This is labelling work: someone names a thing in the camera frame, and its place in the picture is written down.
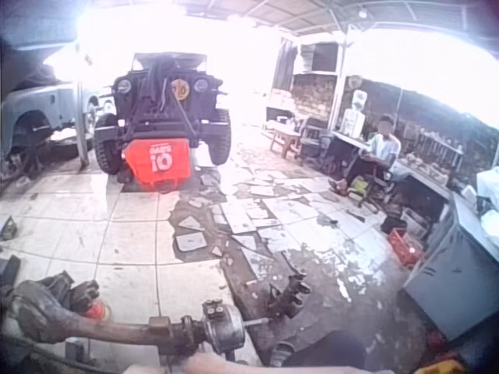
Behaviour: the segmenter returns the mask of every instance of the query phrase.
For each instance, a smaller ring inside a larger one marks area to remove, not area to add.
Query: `orange round sticker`
[[[189,96],[189,84],[183,79],[175,79],[172,82],[172,89],[177,100],[184,100]]]

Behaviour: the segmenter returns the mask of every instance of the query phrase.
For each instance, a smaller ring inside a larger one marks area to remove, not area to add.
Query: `jeep headlight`
[[[202,93],[208,89],[208,81],[205,79],[198,79],[194,83],[194,90],[196,92]]]
[[[118,83],[118,92],[121,94],[127,94],[132,89],[132,84],[129,80],[120,80]]]

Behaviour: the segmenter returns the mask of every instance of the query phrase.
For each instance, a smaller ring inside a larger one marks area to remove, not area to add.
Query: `man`
[[[346,195],[348,187],[359,175],[371,175],[376,170],[377,177],[383,178],[383,171],[389,170],[400,153],[400,141],[391,133],[393,120],[384,115],[377,127],[377,134],[368,142],[368,150],[360,150],[359,156],[347,167],[345,177],[329,183],[336,193]]]

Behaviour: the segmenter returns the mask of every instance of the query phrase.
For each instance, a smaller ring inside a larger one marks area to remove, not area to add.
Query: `cracked floor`
[[[76,283],[95,278],[114,321],[146,323],[199,318],[209,298],[235,302],[245,319],[262,316],[269,283],[284,287],[291,273],[284,252],[313,291],[296,318],[250,331],[263,362],[280,339],[301,348],[341,329],[366,345],[368,369],[410,372],[425,332],[398,294],[408,272],[379,230],[384,215],[328,192],[321,173],[270,152],[258,129],[233,133],[229,162],[213,168],[201,147],[193,177],[174,192],[120,185],[92,153],[84,172],[78,160],[48,165],[0,199],[0,215],[19,228],[0,256],[22,259],[18,283],[62,270]],[[87,343],[110,369],[158,365],[155,348]],[[236,357],[257,365],[256,351],[248,339]]]

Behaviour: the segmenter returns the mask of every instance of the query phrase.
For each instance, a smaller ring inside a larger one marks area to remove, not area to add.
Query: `black jeep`
[[[227,161],[231,122],[228,110],[217,108],[222,81],[202,71],[205,63],[198,54],[135,55],[132,71],[112,87],[117,115],[102,115],[95,125],[95,154],[105,173],[118,173],[122,150],[134,139],[187,138],[191,148],[203,140],[213,164]]]

